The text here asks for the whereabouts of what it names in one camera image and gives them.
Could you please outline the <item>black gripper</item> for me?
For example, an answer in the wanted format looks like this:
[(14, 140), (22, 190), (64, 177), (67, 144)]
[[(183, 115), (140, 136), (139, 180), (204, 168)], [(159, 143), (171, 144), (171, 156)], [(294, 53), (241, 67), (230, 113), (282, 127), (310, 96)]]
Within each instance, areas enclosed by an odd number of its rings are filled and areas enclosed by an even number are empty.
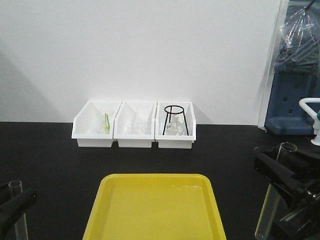
[[(255, 148), (255, 170), (286, 203), (287, 210), (271, 224), (274, 240), (320, 238), (320, 154), (305, 149), (279, 153), (276, 147)], [(294, 178), (295, 175), (313, 175)]]

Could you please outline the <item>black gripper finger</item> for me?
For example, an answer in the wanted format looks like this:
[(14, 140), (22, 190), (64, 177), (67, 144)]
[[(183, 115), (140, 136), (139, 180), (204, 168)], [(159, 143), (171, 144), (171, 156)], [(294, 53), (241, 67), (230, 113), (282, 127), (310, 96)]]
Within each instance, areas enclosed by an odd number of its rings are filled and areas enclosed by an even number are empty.
[(10, 189), (8, 187), (0, 190), (0, 219), (14, 220), (18, 216), (18, 212), (25, 213), (37, 202), (37, 191), (28, 188), (20, 195), (12, 199)]

